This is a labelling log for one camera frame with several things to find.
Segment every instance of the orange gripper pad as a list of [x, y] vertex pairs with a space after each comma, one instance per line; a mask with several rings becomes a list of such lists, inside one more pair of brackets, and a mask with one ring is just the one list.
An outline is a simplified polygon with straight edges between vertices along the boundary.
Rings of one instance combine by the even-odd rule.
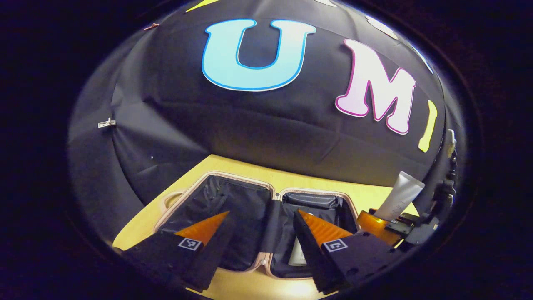
[[363, 231], [371, 233], [389, 245], [394, 245], [400, 240], [400, 235], [385, 229], [389, 221], [375, 217], [366, 211], [362, 211], [357, 218], [357, 224]]
[[204, 245], [207, 245], [207, 243], [209, 242], [213, 234], [215, 234], [216, 230], [219, 228], [222, 221], [224, 221], [228, 213], [229, 211], [226, 211], [213, 217], [207, 218], [203, 221], [200, 221], [196, 224], [193, 224], [187, 228], [176, 232], [176, 235], [183, 236], [184, 238], [201, 241], [202, 243], [204, 243]]
[[309, 229], [311, 230], [311, 233], [313, 234], [313, 237], [317, 241], [319, 247], [321, 247], [322, 243], [324, 242], [329, 242], [353, 235], [353, 233], [319, 217], [308, 214], [303, 210], [299, 209], [298, 212], [300, 215], [302, 215], [304, 221], [309, 226]]

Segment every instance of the letter u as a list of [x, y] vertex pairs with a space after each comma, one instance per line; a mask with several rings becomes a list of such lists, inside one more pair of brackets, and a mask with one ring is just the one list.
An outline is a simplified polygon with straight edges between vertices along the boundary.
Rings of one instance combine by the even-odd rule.
[[239, 48], [244, 31], [256, 24], [251, 19], [237, 19], [207, 27], [205, 32], [209, 38], [202, 71], [209, 81], [229, 90], [260, 92], [285, 86], [298, 76], [307, 34], [315, 33], [317, 29], [297, 21], [272, 21], [270, 25], [281, 31], [276, 59], [269, 66], [252, 68], [239, 62]]

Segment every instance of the letter m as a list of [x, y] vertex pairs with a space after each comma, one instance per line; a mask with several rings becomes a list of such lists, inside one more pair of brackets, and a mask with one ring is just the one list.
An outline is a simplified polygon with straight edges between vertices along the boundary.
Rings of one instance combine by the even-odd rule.
[[409, 117], [416, 82], [404, 69], [399, 68], [391, 80], [377, 53], [366, 45], [346, 39], [344, 44], [352, 50], [352, 76], [346, 94], [337, 97], [335, 106], [341, 112], [364, 117], [369, 108], [365, 102], [368, 88], [372, 97], [374, 120], [383, 119], [396, 102], [394, 111], [387, 116], [389, 129], [401, 135], [409, 131]]

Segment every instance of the white object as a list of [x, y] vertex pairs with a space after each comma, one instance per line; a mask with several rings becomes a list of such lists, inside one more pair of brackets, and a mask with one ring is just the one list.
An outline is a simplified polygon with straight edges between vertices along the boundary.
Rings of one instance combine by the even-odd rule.
[[394, 38], [395, 40], [398, 39], [398, 36], [396, 34], [394, 34], [394, 32], [392, 31], [392, 29], [390, 29], [389, 27], [387, 27], [387, 25], [379, 22], [378, 20], [374, 19], [374, 18], [371, 18], [369, 16], [366, 16], [367, 17], [367, 20], [368, 22], [370, 23], [370, 25], [376, 27], [379, 31], [383, 32], [384, 34]]
[[401, 171], [391, 193], [376, 210], [374, 216], [387, 221], [395, 220], [407, 208], [409, 203], [418, 196], [424, 186], [424, 183]]
[[450, 158], [457, 146], [457, 140], [455, 139], [455, 132], [452, 129], [448, 129], [447, 135], [450, 136], [450, 143], [448, 144], [448, 158]]
[[337, 7], [337, 5], [331, 3], [329, 0], [315, 0], [316, 2], [320, 2], [322, 4], [326, 4], [327, 6], [331, 6], [331, 7]]
[[290, 254], [289, 266], [307, 266], [305, 256], [303, 255], [302, 246], [298, 238], [294, 241], [293, 252]]
[[98, 128], [107, 127], [107, 126], [113, 126], [116, 125], [117, 121], [111, 120], [111, 118], [107, 118], [107, 121], [98, 123]]

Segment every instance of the black fabric backdrop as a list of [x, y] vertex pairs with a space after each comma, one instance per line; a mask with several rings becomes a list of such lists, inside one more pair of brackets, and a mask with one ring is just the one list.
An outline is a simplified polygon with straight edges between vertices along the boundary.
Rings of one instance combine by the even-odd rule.
[[[399, 171], [427, 179], [444, 128], [443, 88], [401, 35], [394, 40], [363, 13], [342, 5], [327, 9], [314, 1], [217, 2], [184, 14], [187, 8], [160, 18], [157, 28], [139, 29], [116, 48], [74, 106], [68, 143], [72, 183], [87, 222], [106, 241], [113, 240], [140, 204], [148, 204], [210, 153], [362, 184], [392, 186]], [[257, 20], [239, 51], [240, 61], [252, 67], [268, 65], [276, 57], [279, 30], [269, 25], [272, 20], [297, 20], [317, 28], [308, 37], [305, 62], [294, 82], [267, 92], [239, 92], [205, 79], [205, 28], [237, 18]], [[335, 108], [335, 98], [346, 93], [352, 67], [345, 38], [377, 51], [389, 78], [401, 67], [417, 82], [406, 135], [389, 130], [385, 120], [374, 121], [372, 113], [357, 118]], [[424, 153], [417, 145], [428, 100], [439, 113]], [[448, 110], [458, 114], [454, 102], [460, 99], [446, 101]], [[372, 108], [370, 93], [366, 102]], [[110, 116], [116, 127], [96, 127]], [[465, 128], [455, 123], [448, 127], [456, 130], [463, 150], [469, 139]], [[108, 167], [87, 167], [100, 161]]]

